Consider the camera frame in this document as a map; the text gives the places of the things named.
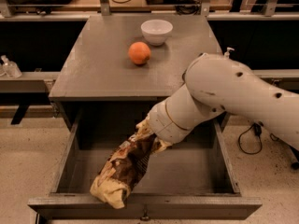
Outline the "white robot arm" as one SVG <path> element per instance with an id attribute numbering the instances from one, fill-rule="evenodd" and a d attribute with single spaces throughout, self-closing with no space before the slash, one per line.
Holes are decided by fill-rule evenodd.
<path id="1" fill-rule="evenodd" d="M 243 63 L 206 53 L 186 69 L 184 84 L 136 125 L 135 138 L 154 134 L 164 150 L 223 112 L 256 122 L 299 149 L 299 95 L 266 83 Z"/>

